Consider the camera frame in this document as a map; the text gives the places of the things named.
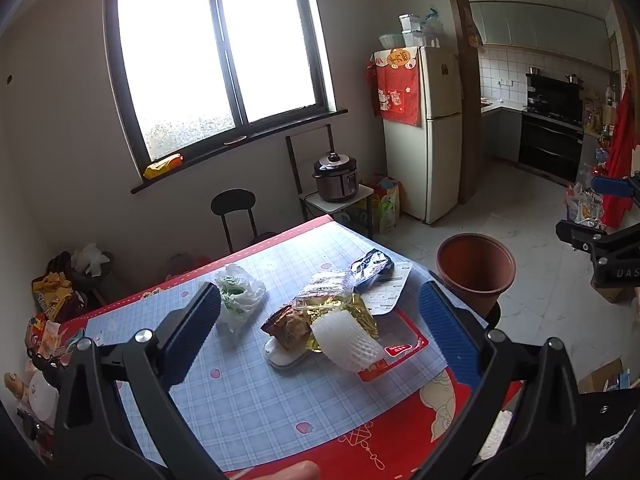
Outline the person's left hand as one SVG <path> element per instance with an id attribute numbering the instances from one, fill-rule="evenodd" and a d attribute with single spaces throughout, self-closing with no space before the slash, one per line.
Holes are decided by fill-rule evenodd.
<path id="1" fill-rule="evenodd" d="M 321 469 L 311 460 L 303 460 L 302 462 L 285 467 L 271 474 L 263 474 L 262 476 L 250 476 L 243 474 L 242 479 L 256 480 L 320 480 Z"/>

